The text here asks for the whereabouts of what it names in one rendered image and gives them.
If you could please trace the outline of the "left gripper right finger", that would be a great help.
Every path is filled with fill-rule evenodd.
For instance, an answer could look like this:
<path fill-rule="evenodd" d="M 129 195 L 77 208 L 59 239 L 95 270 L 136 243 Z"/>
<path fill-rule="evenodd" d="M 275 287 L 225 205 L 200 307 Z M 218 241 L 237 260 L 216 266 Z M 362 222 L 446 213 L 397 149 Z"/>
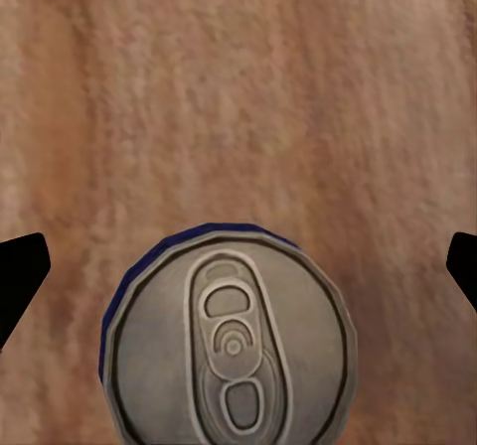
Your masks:
<path fill-rule="evenodd" d="M 454 234 L 446 266 L 463 294 L 477 310 L 477 236 L 464 232 Z"/>

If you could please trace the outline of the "can of soda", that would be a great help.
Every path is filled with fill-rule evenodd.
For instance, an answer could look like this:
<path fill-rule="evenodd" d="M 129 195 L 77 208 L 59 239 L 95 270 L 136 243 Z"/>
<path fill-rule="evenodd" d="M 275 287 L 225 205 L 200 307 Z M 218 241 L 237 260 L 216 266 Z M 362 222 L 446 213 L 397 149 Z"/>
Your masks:
<path fill-rule="evenodd" d="M 208 222 L 125 272 L 98 375 L 122 445 L 334 445 L 358 390 L 358 333 L 295 242 Z"/>

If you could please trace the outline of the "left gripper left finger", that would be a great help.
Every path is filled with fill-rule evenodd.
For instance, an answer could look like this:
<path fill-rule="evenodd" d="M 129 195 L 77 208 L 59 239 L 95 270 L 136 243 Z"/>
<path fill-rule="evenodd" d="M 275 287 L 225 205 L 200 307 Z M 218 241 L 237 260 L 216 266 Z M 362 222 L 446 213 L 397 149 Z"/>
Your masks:
<path fill-rule="evenodd" d="M 40 232 L 0 243 L 0 349 L 50 270 L 48 246 Z"/>

